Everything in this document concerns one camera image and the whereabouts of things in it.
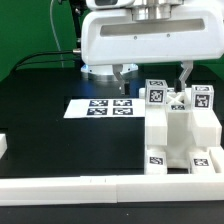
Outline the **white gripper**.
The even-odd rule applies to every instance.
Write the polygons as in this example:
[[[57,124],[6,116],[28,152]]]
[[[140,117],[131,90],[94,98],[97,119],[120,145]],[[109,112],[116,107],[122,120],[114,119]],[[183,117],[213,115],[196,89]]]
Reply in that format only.
[[[224,55],[224,0],[86,0],[81,55],[88,65],[113,65],[122,95],[122,64],[181,63],[174,91],[185,90],[195,60]]]

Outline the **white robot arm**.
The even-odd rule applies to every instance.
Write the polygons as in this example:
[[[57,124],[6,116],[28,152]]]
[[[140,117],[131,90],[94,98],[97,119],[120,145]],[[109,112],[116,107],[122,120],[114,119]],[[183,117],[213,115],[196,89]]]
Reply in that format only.
[[[125,64],[181,62],[183,83],[197,60],[224,55],[224,0],[86,0],[80,54],[112,67],[122,93]]]

